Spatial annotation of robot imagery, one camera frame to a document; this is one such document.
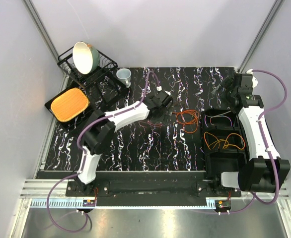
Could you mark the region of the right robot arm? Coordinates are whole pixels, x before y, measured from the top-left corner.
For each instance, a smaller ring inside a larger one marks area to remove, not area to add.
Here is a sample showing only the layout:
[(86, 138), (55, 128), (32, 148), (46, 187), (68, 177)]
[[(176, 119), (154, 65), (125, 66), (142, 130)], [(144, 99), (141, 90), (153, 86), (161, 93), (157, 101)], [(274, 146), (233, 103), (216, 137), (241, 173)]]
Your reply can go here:
[(236, 172), (222, 172), (212, 184), (216, 196), (224, 196), (230, 188), (248, 192), (275, 193), (281, 188), (290, 171), (288, 160), (281, 158), (272, 142), (261, 96), (254, 95), (258, 81), (252, 71), (235, 73), (221, 82), (214, 92), (222, 90), (221, 97), (238, 116), (248, 145), (249, 159)]

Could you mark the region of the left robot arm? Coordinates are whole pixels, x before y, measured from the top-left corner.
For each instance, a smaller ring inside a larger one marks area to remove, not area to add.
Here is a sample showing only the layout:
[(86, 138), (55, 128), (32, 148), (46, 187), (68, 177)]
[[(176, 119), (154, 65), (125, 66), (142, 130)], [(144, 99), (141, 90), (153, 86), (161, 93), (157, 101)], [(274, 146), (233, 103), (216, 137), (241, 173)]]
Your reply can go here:
[(142, 97), (139, 101), (111, 112), (94, 111), (77, 138), (82, 159), (77, 171), (76, 190), (89, 196), (94, 190), (96, 170), (101, 155), (110, 148), (114, 133), (140, 120), (159, 119), (168, 111), (173, 98), (167, 91)]

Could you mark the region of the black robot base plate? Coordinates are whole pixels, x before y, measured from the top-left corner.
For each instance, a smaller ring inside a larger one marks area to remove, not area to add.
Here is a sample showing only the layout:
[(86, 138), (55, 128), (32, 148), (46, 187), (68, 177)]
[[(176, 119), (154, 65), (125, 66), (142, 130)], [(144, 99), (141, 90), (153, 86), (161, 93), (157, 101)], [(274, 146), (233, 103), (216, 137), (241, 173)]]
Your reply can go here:
[(240, 197), (233, 188), (210, 180), (203, 171), (194, 172), (106, 172), (97, 171), (96, 179), (85, 185), (71, 179), (68, 197), (97, 196), (98, 206), (110, 207), (190, 207), (206, 206), (207, 198)]

